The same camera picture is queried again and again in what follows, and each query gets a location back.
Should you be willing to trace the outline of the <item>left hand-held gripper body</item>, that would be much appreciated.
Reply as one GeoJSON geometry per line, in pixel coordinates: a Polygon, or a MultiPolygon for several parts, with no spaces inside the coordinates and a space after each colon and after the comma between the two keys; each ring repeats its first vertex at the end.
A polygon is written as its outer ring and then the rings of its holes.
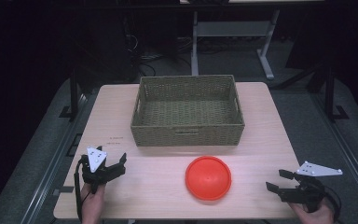
{"type": "Polygon", "coordinates": [[[82,168],[82,177],[85,183],[91,184],[91,192],[95,193],[100,185],[104,185],[126,173],[125,164],[106,166],[107,153],[96,147],[87,147],[87,154],[82,168]]]}

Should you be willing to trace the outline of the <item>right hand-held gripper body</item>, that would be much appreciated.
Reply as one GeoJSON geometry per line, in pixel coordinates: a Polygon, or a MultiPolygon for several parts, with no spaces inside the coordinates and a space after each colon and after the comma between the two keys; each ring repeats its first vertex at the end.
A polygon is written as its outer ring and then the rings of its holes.
{"type": "Polygon", "coordinates": [[[294,180],[298,183],[298,186],[293,189],[280,188],[278,196],[282,202],[303,204],[308,213],[313,213],[319,209],[321,201],[326,198],[333,205],[336,213],[340,211],[341,200],[338,196],[334,198],[327,192],[327,186],[318,180],[318,177],[343,175],[341,169],[305,161],[293,173],[295,173],[294,180]]]}

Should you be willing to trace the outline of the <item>red round plate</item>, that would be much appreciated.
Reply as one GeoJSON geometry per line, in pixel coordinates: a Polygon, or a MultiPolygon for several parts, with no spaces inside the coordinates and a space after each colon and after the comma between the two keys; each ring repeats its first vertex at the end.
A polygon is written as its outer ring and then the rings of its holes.
{"type": "Polygon", "coordinates": [[[213,156],[201,156],[186,168],[186,187],[199,200],[215,201],[230,190],[232,177],[228,166],[213,156]]]}

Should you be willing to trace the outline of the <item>green woven basket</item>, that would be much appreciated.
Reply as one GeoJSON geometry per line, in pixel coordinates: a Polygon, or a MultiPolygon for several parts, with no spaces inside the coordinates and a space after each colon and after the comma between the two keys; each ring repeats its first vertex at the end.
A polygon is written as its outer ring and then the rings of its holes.
{"type": "Polygon", "coordinates": [[[139,147],[236,146],[244,127],[232,75],[141,78],[131,118],[139,147]]]}

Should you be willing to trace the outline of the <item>person's right hand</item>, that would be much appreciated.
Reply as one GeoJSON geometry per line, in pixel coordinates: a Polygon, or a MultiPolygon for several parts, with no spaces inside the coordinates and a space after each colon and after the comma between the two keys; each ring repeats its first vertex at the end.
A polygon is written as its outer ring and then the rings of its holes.
{"type": "Polygon", "coordinates": [[[326,199],[321,201],[319,209],[313,213],[306,212],[302,205],[298,203],[289,203],[288,205],[302,224],[334,224],[334,213],[326,199]]]}

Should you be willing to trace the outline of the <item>person's left hand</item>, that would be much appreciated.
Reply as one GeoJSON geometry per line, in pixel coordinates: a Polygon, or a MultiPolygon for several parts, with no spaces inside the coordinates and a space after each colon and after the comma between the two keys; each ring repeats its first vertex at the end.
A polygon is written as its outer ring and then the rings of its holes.
{"type": "Polygon", "coordinates": [[[91,184],[85,183],[81,189],[82,224],[99,224],[104,205],[105,185],[100,185],[95,193],[91,184]]]}

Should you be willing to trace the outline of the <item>black metal stand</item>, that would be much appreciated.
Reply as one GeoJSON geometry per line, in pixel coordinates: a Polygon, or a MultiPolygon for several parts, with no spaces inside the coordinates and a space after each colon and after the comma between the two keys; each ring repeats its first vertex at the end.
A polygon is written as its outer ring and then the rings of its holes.
{"type": "Polygon", "coordinates": [[[76,70],[73,70],[69,78],[70,84],[70,104],[66,105],[60,114],[60,118],[67,118],[70,122],[74,121],[78,113],[78,85],[76,79],[76,70]]]}
{"type": "Polygon", "coordinates": [[[332,68],[329,67],[325,77],[324,89],[324,113],[327,118],[335,122],[337,119],[348,119],[349,116],[341,105],[334,103],[335,76],[332,68]]]}

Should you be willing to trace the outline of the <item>aluminium floor rail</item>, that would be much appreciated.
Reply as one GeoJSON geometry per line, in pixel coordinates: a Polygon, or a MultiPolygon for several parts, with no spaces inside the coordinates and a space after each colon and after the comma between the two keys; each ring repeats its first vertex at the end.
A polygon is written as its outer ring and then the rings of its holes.
{"type": "Polygon", "coordinates": [[[358,185],[358,158],[355,156],[354,151],[350,147],[347,139],[342,134],[337,126],[338,120],[349,120],[350,117],[345,112],[341,105],[333,106],[333,114],[329,115],[324,109],[324,101],[317,94],[312,94],[310,99],[317,108],[327,128],[330,130],[334,139],[336,140],[343,160],[347,163],[349,170],[358,185]]]}
{"type": "Polygon", "coordinates": [[[87,104],[87,97],[84,93],[81,93],[76,101],[77,114],[73,119],[70,119],[69,123],[66,125],[63,137],[54,151],[52,159],[33,193],[32,200],[22,216],[21,224],[35,224],[37,216],[39,215],[46,198],[49,196],[50,188],[59,172],[62,161],[66,157],[67,152],[76,147],[75,143],[78,144],[80,142],[80,121],[87,104]]]}

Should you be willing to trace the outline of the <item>white metal table frame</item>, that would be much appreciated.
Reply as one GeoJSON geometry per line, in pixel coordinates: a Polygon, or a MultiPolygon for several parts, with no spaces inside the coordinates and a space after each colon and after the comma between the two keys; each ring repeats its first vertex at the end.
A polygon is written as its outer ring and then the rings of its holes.
{"type": "Polygon", "coordinates": [[[269,21],[199,21],[198,12],[193,13],[191,75],[199,74],[198,40],[200,37],[264,37],[265,43],[256,51],[267,80],[274,74],[269,65],[267,52],[280,15],[275,10],[269,21]]]}

